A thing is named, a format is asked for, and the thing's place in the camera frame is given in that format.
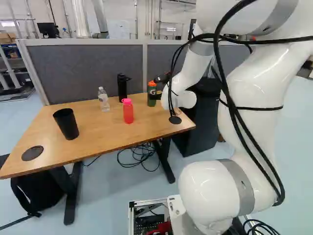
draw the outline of black water bottle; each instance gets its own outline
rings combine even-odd
[[[127,81],[129,80],[131,80],[131,78],[122,73],[117,75],[118,100],[120,103],[122,103],[122,99],[127,98]]]

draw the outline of pink water bottle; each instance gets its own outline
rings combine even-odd
[[[132,99],[125,98],[122,99],[122,102],[123,102],[124,121],[127,124],[131,124],[134,121],[134,109]]]

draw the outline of gray tape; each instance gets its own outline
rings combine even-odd
[[[250,214],[254,210],[255,204],[254,192],[250,180],[244,170],[234,161],[229,159],[220,159],[219,161],[227,168],[236,183],[240,200],[238,216]]]
[[[282,26],[293,14],[299,0],[278,0],[274,10],[269,17],[249,35],[261,36],[268,35]]]
[[[189,49],[198,55],[208,56],[213,54],[213,47],[209,43],[194,42]]]

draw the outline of computer monitor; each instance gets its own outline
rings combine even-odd
[[[39,31],[42,33],[44,37],[45,35],[47,35],[48,38],[57,38],[59,30],[57,29],[57,26],[54,23],[37,23],[37,25]]]

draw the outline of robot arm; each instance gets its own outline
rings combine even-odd
[[[194,33],[195,35],[203,33],[197,24]],[[186,89],[200,81],[212,57],[213,49],[208,43],[195,42],[189,46],[182,70],[172,80],[174,107],[190,109],[195,106],[197,102],[196,95],[193,92],[186,91]],[[161,103],[164,109],[169,109],[168,86],[163,89]]]
[[[214,32],[219,20],[236,2],[198,0],[199,27],[204,32]],[[263,34],[266,39],[312,35],[313,29],[304,23],[312,21],[308,10],[312,7],[313,2],[310,0],[259,0],[238,12],[234,19],[225,25],[224,33],[254,32],[255,35]],[[273,20],[273,12],[277,13],[283,8],[284,19]],[[266,26],[268,21],[273,21],[269,24],[272,25],[270,29]],[[242,107],[282,106],[291,80],[312,53],[312,42],[258,47],[227,77],[233,101]],[[173,78],[172,88],[178,95],[172,95],[174,106],[189,108],[196,103],[193,98],[195,95],[184,89],[200,80],[210,59],[210,55],[195,53],[193,45],[189,47],[181,72]],[[167,99],[163,97],[167,97],[167,87],[163,92],[162,105],[168,108]],[[221,100],[226,102],[223,93]],[[240,114],[275,165],[274,129],[280,111],[241,110]],[[179,191],[186,211],[197,227],[207,235],[222,234],[230,226],[233,217],[266,210],[277,199],[273,188],[243,148],[230,120],[228,108],[221,104],[218,125],[225,140],[235,148],[234,155],[227,160],[190,164],[179,178]],[[270,178],[277,184],[267,164],[248,138],[246,142]]]

